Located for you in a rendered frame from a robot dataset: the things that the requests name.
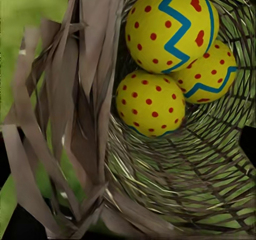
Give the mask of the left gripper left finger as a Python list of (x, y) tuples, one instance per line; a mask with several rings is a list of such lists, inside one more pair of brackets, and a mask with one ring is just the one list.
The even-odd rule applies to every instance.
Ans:
[[(17, 125), (18, 131), (21, 136), (21, 141), (23, 142), (25, 133), (22, 130), (20, 125)], [(4, 143), (3, 133), (0, 130), (0, 189), (4, 186), (4, 183), (9, 178), (9, 174), (11, 173), (9, 159), (6, 152), (6, 147)]]

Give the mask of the wicker basket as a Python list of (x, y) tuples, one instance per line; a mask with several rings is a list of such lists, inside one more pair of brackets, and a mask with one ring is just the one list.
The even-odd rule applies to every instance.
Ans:
[[(34, 219), (45, 227), (47, 240), (80, 240), (86, 233), (88, 226), (95, 226), (101, 217), (110, 231), (117, 234), (124, 240), (256, 240), (256, 233), (252, 231), (256, 223), (247, 225), (245, 219), (256, 216), (256, 212), (238, 215), (242, 209), (256, 207), (256, 194), (248, 195), (256, 191), (256, 186), (247, 189), (236, 198), (225, 201), (227, 197), (236, 193), (240, 188), (248, 183), (255, 181), (256, 175), (250, 172), (254, 169), (251, 166), (248, 170), (245, 167), (250, 164), (248, 159), (243, 166), (238, 165), (246, 158), (243, 153), (240, 158), (233, 160), (243, 150), (232, 156), (227, 155), (239, 146), (239, 138), (231, 149), (222, 151), (228, 144), (221, 149), (218, 146), (226, 137), (235, 130), (242, 131), (238, 127), (242, 117), (249, 110), (248, 116), (256, 103), (256, 95), (251, 98), (252, 71), (256, 67), (252, 64), (252, 52), (250, 54), (247, 39), (250, 39), (253, 47), (253, 38), (256, 38), (256, 24), (253, 19), (250, 4), (256, 5), (256, 0), (220, 0), (233, 10), (228, 11), (216, 0), (210, 0), (217, 9), (220, 19), (220, 31), (218, 35), (223, 38), (223, 43), (231, 49), (234, 42), (235, 60), (237, 61), (237, 72), (244, 70), (244, 75), (238, 86), (237, 94), (234, 95), (236, 81), (233, 82), (231, 90), (224, 96), (220, 107), (216, 107), (210, 115), (215, 102), (198, 105), (192, 103), (186, 108), (183, 123), (174, 134), (167, 138), (154, 138), (153, 140), (166, 140), (170, 145), (161, 146), (149, 144), (153, 141), (146, 139), (138, 134), (145, 142), (142, 142), (131, 133), (135, 134), (121, 121), (118, 116), (114, 102), (113, 81), (116, 79), (116, 67), (119, 60), (121, 66), (122, 58), (128, 50), (126, 39), (122, 42), (120, 37), (125, 34), (127, 16), (137, 0), (68, 0), (65, 16), (62, 23), (52, 21), (47, 18), (40, 18), (41, 27), (26, 27), (22, 39), (17, 65), (15, 68), (12, 86), (15, 101), (6, 114), (0, 125), (3, 133), (9, 165), (12, 173), (13, 183), (17, 200), (22, 208), (29, 210)], [(248, 6), (250, 17), (244, 11)], [(246, 21), (238, 14), (242, 11), (243, 17), (247, 17), (253, 24), (254, 34), (251, 33)], [(235, 12), (237, 22), (231, 15)], [(239, 35), (235, 38), (223, 23), (224, 17), (228, 23), (226, 15), (235, 25), (235, 31)], [(242, 22), (247, 27), (249, 35), (245, 35)], [(232, 39), (227, 35), (226, 30), (232, 35)], [(34, 59), (35, 52), (42, 36), (43, 50)], [(235, 42), (240, 41), (245, 66), (242, 67), (241, 59), (238, 54)], [(245, 58), (245, 48), (247, 49), (250, 66), (247, 66)], [(123, 80), (128, 74), (136, 70), (137, 63), (128, 52), (124, 66), (121, 71)], [(31, 75), (28, 77), (29, 71)], [(245, 72), (250, 70), (250, 75), (246, 85)], [(45, 72), (41, 89), (38, 92), (37, 83)], [(243, 81), (243, 93), (239, 95)], [(249, 93), (244, 96), (248, 82)], [(29, 103), (29, 98), (33, 91), (36, 93), (36, 103), (34, 109)], [(230, 98), (235, 98), (228, 108)], [(237, 110), (233, 119), (228, 123), (227, 120), (232, 115), (233, 106), (239, 99)], [(239, 106), (245, 100), (241, 109)], [(251, 101), (251, 105), (244, 112), (246, 104)], [(222, 116), (218, 116), (223, 111)], [(242, 110), (240, 118), (232, 125), (234, 119)], [(224, 121), (224, 117), (229, 116)], [(196, 117), (194, 117), (194, 115)], [(192, 126), (199, 122), (195, 127), (209, 116), (209, 119), (198, 130), (190, 130)], [(47, 142), (46, 128), (50, 121), (52, 150)], [(256, 109), (249, 124), (250, 127), (256, 123)], [(25, 133), (23, 142), (18, 131), (20, 125)], [(215, 128), (226, 125), (223, 131), (205, 139)], [(204, 132), (197, 134), (204, 127)], [(171, 139), (183, 138), (176, 143)], [(191, 143), (190, 143), (191, 142)], [(196, 152), (195, 147), (203, 145)], [(201, 150), (210, 147), (207, 151)], [(75, 171), (79, 183), (87, 195), (82, 205), (78, 202), (74, 192), (60, 167), (62, 150), (66, 151), (68, 159)], [(191, 160), (191, 157), (202, 157), (203, 154), (215, 150), (214, 153), (207, 155), (200, 161)], [(117, 170), (114, 174), (109, 166), (110, 154), (113, 153), (119, 160), (123, 175)], [(144, 159), (135, 157), (130, 152), (142, 154), (148, 157), (149, 161), (155, 161), (159, 167), (144, 162)], [(216, 153), (219, 156), (209, 159)], [(220, 158), (225, 158), (220, 163), (213, 164)], [(42, 161), (51, 184), (51, 204), (49, 209), (40, 190), (36, 189), (34, 181), (38, 169), (39, 160)], [(197, 167), (202, 162), (207, 161), (203, 166)], [(163, 165), (167, 165), (164, 167)], [(183, 169), (184, 172), (193, 171), (196, 174), (177, 175), (166, 174), (165, 170), (179, 169), (189, 166), (190, 169)], [(212, 180), (217, 175), (227, 173), (227, 169), (235, 166), (237, 170), (232, 171), (228, 176)], [(141, 169), (141, 167), (144, 169)], [(200, 173), (199, 169), (211, 168), (205, 173)], [(168, 190), (163, 190), (172, 196), (164, 196), (148, 185), (143, 185), (137, 178), (136, 172), (157, 183), (157, 185)], [(240, 176), (230, 175), (241, 171)], [(239, 181), (248, 176), (247, 180)], [(227, 185), (213, 187), (214, 184), (235, 178)], [(122, 180), (125, 187), (121, 187), (118, 180)], [(144, 181), (141, 181), (144, 183)], [(145, 184), (145, 183), (144, 183)], [(221, 196), (219, 192), (235, 186), (229, 192)], [(69, 207), (60, 205), (56, 188)], [(119, 188), (123, 195), (117, 192)], [(202, 188), (202, 191), (195, 191), (191, 194), (183, 191), (195, 188)], [(209, 193), (215, 198), (207, 198), (203, 201), (196, 201), (187, 196), (198, 196), (198, 194)], [(160, 195), (159, 195), (159, 194)], [(148, 197), (153, 202), (146, 201), (143, 196)], [(234, 203), (251, 198), (240, 206), (231, 207)], [(206, 201), (218, 199), (219, 203), (208, 204)], [(186, 204), (199, 204), (203, 207), (187, 207)], [(224, 208), (220, 211), (211, 210), (213, 207)], [(170, 208), (175, 208), (181, 213), (174, 212)], [(61, 222), (67, 226), (61, 231), (52, 211), (59, 216)], [(205, 213), (203, 216), (192, 215), (193, 213)], [(210, 225), (197, 223), (200, 220), (208, 219), (218, 214), (231, 213), (233, 218), (219, 221)], [(168, 215), (178, 222), (167, 222), (158, 216)], [(181, 222), (174, 216), (186, 220)], [(229, 228), (218, 226), (221, 223), (237, 220), (241, 228)], [(187, 232), (178, 227), (190, 228), (192, 232)], [(220, 231), (220, 234), (200, 233), (200, 229)], [(233, 235), (239, 231), (247, 234)]]

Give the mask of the easter egg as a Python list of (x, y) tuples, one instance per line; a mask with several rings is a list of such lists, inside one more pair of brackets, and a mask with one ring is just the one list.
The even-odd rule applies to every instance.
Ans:
[(118, 116), (146, 139), (167, 138), (183, 123), (187, 105), (183, 91), (167, 74), (137, 67), (117, 84), (114, 102)]
[(154, 74), (185, 69), (201, 58), (220, 31), (210, 0), (137, 0), (125, 25), (133, 61)]
[(168, 73), (180, 86), (186, 103), (198, 105), (219, 101), (237, 77), (237, 61), (232, 50), (215, 39), (209, 50), (185, 69)]

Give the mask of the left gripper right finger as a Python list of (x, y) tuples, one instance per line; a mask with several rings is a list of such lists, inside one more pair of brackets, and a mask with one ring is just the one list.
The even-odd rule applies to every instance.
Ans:
[(238, 143), (256, 169), (256, 127), (243, 125)]

